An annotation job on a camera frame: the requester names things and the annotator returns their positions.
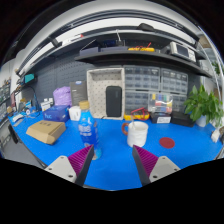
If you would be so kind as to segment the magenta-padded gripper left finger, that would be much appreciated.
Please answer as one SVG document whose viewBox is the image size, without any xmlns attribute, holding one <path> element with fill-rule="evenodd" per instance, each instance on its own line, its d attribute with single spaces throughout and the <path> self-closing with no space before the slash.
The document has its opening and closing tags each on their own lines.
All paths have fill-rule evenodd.
<svg viewBox="0 0 224 224">
<path fill-rule="evenodd" d="M 94 146 L 90 145 L 68 157 L 59 156 L 45 170 L 76 185 L 83 186 L 93 156 Z"/>
</svg>

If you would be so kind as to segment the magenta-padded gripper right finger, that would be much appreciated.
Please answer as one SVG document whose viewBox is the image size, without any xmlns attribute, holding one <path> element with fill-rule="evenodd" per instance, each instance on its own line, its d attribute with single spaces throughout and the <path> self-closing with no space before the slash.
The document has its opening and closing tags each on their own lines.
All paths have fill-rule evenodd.
<svg viewBox="0 0 224 224">
<path fill-rule="evenodd" d="M 134 145 L 132 149 L 139 178 L 143 186 L 180 170 L 168 157 L 157 157 L 151 152 Z"/>
</svg>

